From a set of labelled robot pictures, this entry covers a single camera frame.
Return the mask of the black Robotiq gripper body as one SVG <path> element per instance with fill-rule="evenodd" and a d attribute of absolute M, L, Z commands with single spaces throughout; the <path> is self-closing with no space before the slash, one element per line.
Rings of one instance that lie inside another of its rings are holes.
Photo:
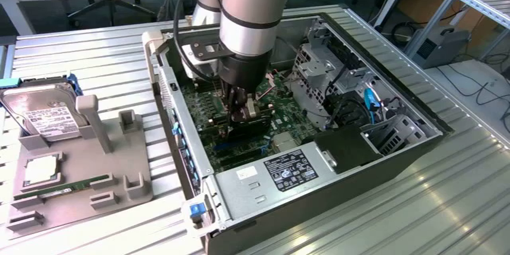
<path fill-rule="evenodd" d="M 255 92 L 270 66 L 271 53 L 259 56 L 234 54 L 221 58 L 219 77 L 234 87 Z"/>

